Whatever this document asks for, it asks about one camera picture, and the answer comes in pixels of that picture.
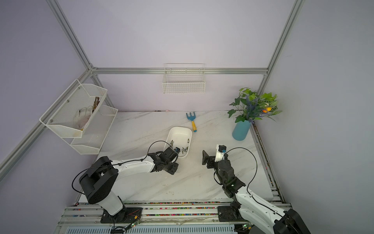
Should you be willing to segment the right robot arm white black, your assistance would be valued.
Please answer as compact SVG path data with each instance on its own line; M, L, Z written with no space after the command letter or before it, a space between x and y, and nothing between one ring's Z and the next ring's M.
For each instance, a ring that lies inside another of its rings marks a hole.
M226 150L218 150L215 156L202 151L202 164L214 170L215 181L222 186L230 199L229 206L219 210L222 222L246 220L265 234L309 234L302 217L292 208L285 210L272 205L249 190L234 172Z

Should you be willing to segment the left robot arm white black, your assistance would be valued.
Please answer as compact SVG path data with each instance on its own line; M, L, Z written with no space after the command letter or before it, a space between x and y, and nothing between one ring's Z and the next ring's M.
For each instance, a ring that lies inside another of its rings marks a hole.
M107 156L99 158L90 168L80 173L79 184L89 204L100 205L111 216L125 214L122 200L112 188L120 178L165 171L174 175L179 164L176 162L180 148L168 147L164 151L147 153L135 160L110 160Z

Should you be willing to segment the white plastic storage box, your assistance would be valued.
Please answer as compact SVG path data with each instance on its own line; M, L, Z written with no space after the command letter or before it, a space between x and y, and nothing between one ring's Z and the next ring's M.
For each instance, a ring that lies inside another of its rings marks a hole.
M182 154L182 148L189 147L190 149L192 142L192 131L186 127L172 127L169 131L166 142L170 145L172 140L174 141L173 148L178 147L181 150L178 155L179 158L186 158L189 154L189 150L187 153Z

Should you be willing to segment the teal vase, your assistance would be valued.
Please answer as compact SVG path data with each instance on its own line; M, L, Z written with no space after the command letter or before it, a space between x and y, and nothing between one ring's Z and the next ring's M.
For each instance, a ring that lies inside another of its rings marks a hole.
M251 122L249 121L240 121L236 123L236 126L232 132L232 136L237 141L243 141L251 127Z

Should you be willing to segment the green artificial plant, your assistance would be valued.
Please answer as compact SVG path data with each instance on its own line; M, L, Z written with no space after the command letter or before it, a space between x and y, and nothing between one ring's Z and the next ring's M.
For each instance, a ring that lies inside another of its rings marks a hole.
M259 94L245 87L239 90L238 97L230 104L232 107L228 111L228 117L235 117L235 123L248 121L254 124L257 120L269 118L273 121L273 116L282 111L278 108L277 95L272 93Z

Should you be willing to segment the brown twigs in shelf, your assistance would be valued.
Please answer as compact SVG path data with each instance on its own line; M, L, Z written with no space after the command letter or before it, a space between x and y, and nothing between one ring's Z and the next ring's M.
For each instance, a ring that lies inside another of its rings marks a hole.
M96 97L94 100L93 107L92 107L92 113L96 110L99 104L100 104L100 97Z

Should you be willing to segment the clear glass in shelf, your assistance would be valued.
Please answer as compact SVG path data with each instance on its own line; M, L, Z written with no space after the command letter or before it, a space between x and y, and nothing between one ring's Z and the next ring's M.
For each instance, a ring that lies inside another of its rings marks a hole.
M93 106L84 107L76 112L73 118L73 127L75 129L79 129L81 131L84 129L92 116L92 107Z

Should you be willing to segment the white mesh two-tier shelf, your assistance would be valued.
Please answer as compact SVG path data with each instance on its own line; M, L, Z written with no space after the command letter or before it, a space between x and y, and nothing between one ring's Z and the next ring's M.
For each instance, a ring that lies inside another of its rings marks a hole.
M40 122L81 155L98 155L118 110L106 105L107 89L75 80Z

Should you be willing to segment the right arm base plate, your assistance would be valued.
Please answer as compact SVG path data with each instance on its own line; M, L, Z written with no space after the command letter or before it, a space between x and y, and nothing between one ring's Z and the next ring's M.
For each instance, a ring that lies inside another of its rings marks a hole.
M245 221L245 219L240 215L239 210L235 207L219 206L217 207L217 211L220 222Z

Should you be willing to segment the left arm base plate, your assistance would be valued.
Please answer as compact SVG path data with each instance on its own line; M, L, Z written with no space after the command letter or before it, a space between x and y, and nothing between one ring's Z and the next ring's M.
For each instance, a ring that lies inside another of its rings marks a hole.
M125 207L115 215L110 215L107 210L103 211L100 223L103 224L119 224L119 223L134 223L140 220L143 208L141 207Z

